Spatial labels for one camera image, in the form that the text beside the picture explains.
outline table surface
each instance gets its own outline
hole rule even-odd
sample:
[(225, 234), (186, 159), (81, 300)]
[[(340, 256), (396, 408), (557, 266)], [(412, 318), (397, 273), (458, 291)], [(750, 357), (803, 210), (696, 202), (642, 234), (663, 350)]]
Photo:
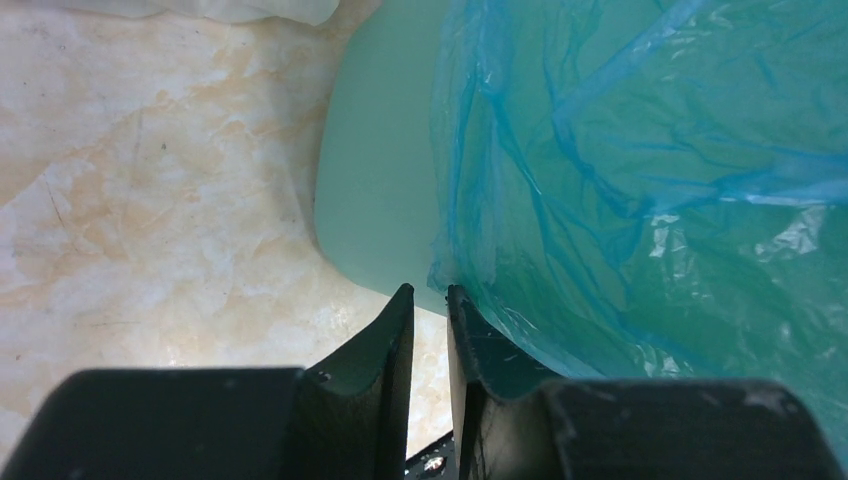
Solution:
[[(312, 226), (334, 77), (378, 3), (319, 27), (0, 5), (0, 459), (77, 370), (311, 365), (381, 310)], [(450, 429), (445, 330), (417, 311), (410, 452)]]

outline blue plastic bag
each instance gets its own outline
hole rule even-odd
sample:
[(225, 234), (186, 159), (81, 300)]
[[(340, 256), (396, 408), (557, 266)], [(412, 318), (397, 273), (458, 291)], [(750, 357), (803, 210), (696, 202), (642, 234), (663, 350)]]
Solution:
[(431, 286), (567, 376), (791, 387), (848, 457), (843, 0), (455, 0)]

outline plastic bag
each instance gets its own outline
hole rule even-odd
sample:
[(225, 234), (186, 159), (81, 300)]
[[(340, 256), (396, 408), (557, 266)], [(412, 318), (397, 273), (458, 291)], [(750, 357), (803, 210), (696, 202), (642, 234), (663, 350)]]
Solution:
[(841, 0), (455, 0), (431, 287), (567, 376), (782, 382), (844, 462), (845, 45)]
[(266, 17), (283, 17), (318, 25), (324, 23), (339, 0), (32, 0), (37, 5), (57, 6), (91, 12), (140, 18), (173, 10), (192, 17), (219, 22), (251, 22)]

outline translucent plastic bag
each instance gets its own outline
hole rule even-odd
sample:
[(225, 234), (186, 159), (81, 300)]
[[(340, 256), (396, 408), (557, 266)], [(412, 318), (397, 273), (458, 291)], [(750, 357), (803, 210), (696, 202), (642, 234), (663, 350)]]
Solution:
[(843, 0), (455, 0), (431, 286), (568, 376), (778, 380), (844, 462), (846, 45)]

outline marble countertop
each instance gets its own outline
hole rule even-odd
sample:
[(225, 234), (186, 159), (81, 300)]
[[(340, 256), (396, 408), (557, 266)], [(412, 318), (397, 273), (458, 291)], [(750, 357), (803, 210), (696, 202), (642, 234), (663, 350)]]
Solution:
[[(91, 367), (311, 365), (387, 298), (312, 228), (347, 40), (310, 27), (0, 4), (0, 462)], [(410, 441), (450, 426), (443, 317), (416, 312)]]

